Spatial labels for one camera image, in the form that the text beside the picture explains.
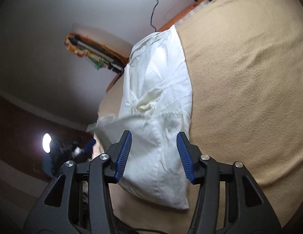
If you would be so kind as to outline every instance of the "blue gripper pad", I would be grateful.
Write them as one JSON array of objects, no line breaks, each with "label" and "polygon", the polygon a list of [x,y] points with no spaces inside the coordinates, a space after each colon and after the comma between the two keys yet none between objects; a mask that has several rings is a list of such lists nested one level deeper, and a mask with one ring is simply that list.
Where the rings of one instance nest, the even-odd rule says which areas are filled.
[{"label": "blue gripper pad", "polygon": [[131,145],[132,145],[132,134],[130,131],[128,131],[126,139],[124,140],[124,143],[122,145],[120,155],[116,162],[116,173],[115,173],[116,181],[122,178],[124,174],[124,169],[126,168],[127,160],[131,150]]},{"label": "blue gripper pad", "polygon": [[183,141],[183,138],[181,136],[181,132],[177,134],[176,136],[176,147],[180,155],[180,159],[182,161],[182,165],[184,168],[184,172],[186,175],[186,178],[193,183],[195,181],[195,174],[194,174],[194,168],[193,168],[193,161],[191,159],[191,156],[186,148],[186,145]]}]

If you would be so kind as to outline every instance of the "beige blanket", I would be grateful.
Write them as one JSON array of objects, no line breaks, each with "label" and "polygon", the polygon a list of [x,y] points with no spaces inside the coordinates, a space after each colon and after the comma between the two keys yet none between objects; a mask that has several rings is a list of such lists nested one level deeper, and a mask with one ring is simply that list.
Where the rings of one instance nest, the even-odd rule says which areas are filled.
[{"label": "beige blanket", "polygon": [[[177,31],[193,87],[191,143],[218,162],[242,161],[286,224],[303,200],[301,4],[215,0]],[[121,98],[119,80],[99,115],[111,113]],[[111,186],[118,218],[132,227],[174,234],[187,233],[196,197],[197,186],[190,186],[190,210],[175,212]]]}]

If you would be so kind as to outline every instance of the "white wall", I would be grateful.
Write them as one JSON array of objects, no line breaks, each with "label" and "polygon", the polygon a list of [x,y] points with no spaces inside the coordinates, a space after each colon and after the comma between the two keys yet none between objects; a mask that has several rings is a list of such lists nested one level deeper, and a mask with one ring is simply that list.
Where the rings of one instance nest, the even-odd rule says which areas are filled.
[{"label": "white wall", "polygon": [[27,112],[33,113],[33,114],[35,114],[35,115],[37,115],[41,118],[53,121],[57,124],[67,126],[69,128],[72,128],[72,129],[77,129],[77,130],[81,130],[81,131],[86,131],[86,129],[87,129],[86,125],[78,124],[76,122],[72,122],[70,120],[66,120],[62,117],[59,117],[59,116],[54,115],[52,113],[49,113],[46,110],[40,109],[36,106],[33,106],[29,103],[26,103],[25,101],[23,101],[21,99],[18,99],[15,96],[13,96],[13,95],[5,92],[5,91],[0,90],[0,96],[5,98],[6,100],[11,102],[12,104],[20,107],[21,109],[23,109]]},{"label": "white wall", "polygon": [[[193,0],[159,0],[160,28]],[[75,30],[129,53],[153,32],[155,0],[6,0],[0,9],[0,89],[80,124],[96,121],[106,87],[115,76],[96,71],[63,45]]]}]

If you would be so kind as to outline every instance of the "blue handle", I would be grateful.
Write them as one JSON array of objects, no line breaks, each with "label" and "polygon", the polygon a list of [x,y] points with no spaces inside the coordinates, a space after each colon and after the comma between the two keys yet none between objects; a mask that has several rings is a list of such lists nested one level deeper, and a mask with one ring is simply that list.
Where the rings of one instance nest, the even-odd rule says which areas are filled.
[{"label": "blue handle", "polygon": [[94,138],[92,138],[84,147],[83,147],[83,152],[84,153],[87,153],[87,152],[89,152],[92,148],[93,148],[93,146],[94,146],[94,144],[96,143],[96,140],[94,139]]}]

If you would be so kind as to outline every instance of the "white pillowcase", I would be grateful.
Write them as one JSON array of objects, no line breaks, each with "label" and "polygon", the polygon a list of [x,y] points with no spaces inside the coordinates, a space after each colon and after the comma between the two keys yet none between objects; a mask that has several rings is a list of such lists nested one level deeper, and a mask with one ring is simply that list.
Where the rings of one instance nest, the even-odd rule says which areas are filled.
[{"label": "white pillowcase", "polygon": [[133,47],[119,117],[104,116],[96,124],[111,143],[118,142],[124,130],[132,132],[131,151],[119,182],[123,189],[153,203],[189,208],[176,135],[184,131],[188,136],[191,111],[191,81],[172,26]]}]

